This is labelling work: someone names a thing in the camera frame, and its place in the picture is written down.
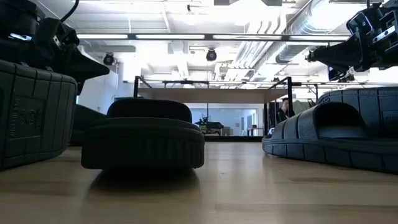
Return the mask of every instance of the dome camera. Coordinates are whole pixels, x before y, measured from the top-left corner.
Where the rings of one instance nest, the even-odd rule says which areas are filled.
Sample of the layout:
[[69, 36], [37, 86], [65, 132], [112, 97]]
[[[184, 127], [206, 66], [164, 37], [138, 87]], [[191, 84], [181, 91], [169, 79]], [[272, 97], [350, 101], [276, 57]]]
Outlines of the dome camera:
[[106, 53], [106, 56], [104, 58], [104, 64], [105, 65], [113, 65], [114, 63], [114, 57], [113, 57], [113, 53]]
[[209, 49], [206, 55], [206, 59], [209, 62], [214, 62], [217, 59], [217, 53], [215, 49]]

